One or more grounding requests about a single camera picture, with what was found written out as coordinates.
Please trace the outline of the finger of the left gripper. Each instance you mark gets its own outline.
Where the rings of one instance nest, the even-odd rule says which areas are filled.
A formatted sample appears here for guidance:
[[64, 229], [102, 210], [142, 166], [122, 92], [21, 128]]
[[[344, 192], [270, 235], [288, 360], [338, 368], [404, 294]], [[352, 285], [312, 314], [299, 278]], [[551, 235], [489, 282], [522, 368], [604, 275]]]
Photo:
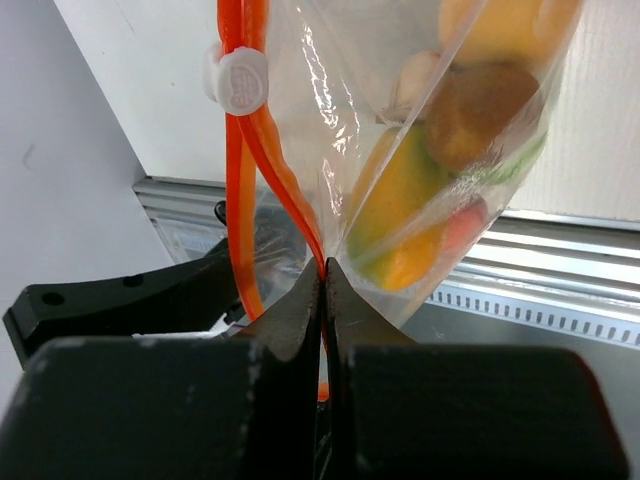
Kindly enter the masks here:
[[122, 278], [30, 285], [3, 316], [21, 366], [46, 343], [63, 338], [159, 336], [180, 365], [222, 369], [228, 363], [268, 368], [310, 365], [310, 303], [293, 294], [230, 341], [198, 339], [228, 314], [245, 313], [229, 247], [220, 241], [204, 257]]

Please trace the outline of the yellow green mango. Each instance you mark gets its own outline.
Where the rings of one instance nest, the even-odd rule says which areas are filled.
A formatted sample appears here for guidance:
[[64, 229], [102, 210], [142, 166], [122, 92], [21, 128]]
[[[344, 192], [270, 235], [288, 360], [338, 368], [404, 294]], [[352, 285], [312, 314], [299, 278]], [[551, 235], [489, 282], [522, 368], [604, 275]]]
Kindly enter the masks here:
[[363, 263], [358, 258], [374, 244], [400, 230], [449, 183], [446, 171], [432, 160], [424, 144], [423, 127], [412, 126], [368, 197], [373, 174], [400, 129], [390, 128], [378, 140], [352, 190], [346, 251], [353, 268], [376, 287], [399, 291], [431, 270], [443, 246], [443, 221], [395, 241], [391, 248]]

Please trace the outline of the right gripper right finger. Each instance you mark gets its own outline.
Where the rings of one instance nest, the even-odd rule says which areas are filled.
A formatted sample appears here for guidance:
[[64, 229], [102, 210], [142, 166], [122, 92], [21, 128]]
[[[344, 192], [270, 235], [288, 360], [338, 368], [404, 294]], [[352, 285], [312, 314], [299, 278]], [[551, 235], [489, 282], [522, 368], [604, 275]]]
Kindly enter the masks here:
[[337, 479], [626, 479], [600, 385], [554, 347], [420, 344], [325, 267]]

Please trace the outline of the green apple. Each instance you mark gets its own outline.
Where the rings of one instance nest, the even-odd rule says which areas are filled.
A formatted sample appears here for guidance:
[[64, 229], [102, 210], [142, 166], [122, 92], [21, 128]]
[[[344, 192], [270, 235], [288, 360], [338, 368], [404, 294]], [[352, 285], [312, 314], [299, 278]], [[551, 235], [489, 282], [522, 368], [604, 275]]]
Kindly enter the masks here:
[[464, 171], [462, 177], [489, 186], [513, 182], [527, 174], [531, 166], [539, 158], [546, 140], [546, 133], [531, 138], [510, 157], [502, 158], [493, 166], [480, 164]]

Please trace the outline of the peach fruit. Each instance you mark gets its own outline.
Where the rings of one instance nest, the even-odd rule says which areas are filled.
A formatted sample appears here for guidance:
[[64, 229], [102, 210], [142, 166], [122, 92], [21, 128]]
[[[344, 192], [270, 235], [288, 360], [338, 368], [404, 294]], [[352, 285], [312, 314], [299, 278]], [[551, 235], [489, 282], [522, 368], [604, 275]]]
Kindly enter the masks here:
[[447, 222], [443, 248], [453, 252], [473, 245], [484, 231], [489, 218], [488, 206], [482, 197], [454, 213]]

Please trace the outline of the brown kiwi fruit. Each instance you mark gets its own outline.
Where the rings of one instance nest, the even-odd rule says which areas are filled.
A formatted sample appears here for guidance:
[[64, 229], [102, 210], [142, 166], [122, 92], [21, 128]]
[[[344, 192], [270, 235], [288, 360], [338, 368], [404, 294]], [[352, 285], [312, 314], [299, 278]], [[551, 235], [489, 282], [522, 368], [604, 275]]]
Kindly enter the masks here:
[[447, 170], [494, 163], [536, 129], [543, 99], [538, 80], [508, 63], [489, 63], [445, 75], [422, 114], [425, 145]]

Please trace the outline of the clear orange zip top bag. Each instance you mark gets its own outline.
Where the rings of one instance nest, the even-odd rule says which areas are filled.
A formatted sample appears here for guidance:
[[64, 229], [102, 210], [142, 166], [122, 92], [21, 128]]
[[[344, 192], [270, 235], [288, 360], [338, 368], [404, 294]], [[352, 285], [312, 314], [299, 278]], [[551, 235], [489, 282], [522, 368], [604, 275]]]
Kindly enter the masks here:
[[221, 1], [226, 224], [250, 320], [334, 259], [403, 325], [543, 150], [580, 1]]

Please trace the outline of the orange fruit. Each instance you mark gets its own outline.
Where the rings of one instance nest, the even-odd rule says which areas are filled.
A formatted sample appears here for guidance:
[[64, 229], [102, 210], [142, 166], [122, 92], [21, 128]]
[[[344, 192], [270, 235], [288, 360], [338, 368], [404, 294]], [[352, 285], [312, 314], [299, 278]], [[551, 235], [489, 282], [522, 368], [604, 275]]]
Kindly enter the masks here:
[[534, 32], [542, 1], [488, 1], [458, 49], [459, 65], [540, 61], [545, 56]]

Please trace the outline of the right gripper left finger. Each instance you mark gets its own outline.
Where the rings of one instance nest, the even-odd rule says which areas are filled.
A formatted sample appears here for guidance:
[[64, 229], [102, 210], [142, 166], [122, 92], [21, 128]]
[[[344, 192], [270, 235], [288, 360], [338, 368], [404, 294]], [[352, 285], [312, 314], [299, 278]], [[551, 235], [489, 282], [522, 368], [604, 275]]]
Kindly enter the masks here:
[[[276, 302], [293, 294], [310, 303], [310, 365], [302, 369], [184, 367], [159, 336], [141, 334], [46, 343], [22, 366], [1, 424], [2, 477], [312, 478], [320, 293], [308, 264]], [[227, 339], [195, 336], [230, 341], [246, 328]]]

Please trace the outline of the garlic bulb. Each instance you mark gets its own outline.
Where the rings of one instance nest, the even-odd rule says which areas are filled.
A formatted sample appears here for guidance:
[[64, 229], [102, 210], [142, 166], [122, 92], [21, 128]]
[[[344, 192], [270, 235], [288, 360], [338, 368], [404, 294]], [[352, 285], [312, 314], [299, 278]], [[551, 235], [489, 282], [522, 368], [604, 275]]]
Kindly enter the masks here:
[[422, 51], [409, 57], [402, 65], [392, 88], [390, 101], [383, 112], [389, 121], [404, 122], [422, 98], [429, 77], [440, 60], [435, 51]]

